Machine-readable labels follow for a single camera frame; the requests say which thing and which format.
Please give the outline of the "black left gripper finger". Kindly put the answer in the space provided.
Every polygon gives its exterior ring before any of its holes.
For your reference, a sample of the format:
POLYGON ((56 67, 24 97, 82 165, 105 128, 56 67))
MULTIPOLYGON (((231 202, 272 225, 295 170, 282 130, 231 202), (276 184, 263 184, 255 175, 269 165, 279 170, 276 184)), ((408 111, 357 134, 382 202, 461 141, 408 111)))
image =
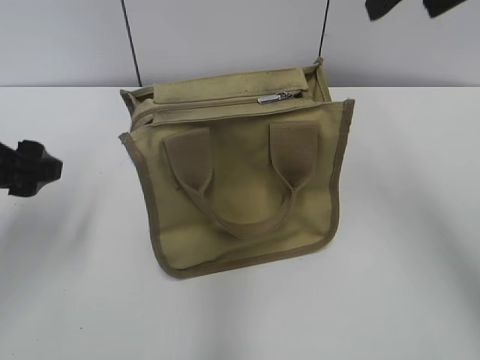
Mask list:
POLYGON ((23 140, 16 149, 1 143, 1 189, 10 196, 33 197, 61 178, 63 162, 40 142, 23 140))

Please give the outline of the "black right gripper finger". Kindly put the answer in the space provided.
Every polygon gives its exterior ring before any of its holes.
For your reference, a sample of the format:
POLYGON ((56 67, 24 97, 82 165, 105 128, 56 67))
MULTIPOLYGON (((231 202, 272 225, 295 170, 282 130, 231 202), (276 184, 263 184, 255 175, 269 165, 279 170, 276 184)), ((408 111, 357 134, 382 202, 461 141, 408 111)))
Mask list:
POLYGON ((467 0, 424 0, 423 5, 430 18, 436 18, 456 8, 467 0))
POLYGON ((370 21, 384 17, 396 5, 397 0, 366 0, 364 4, 370 21))

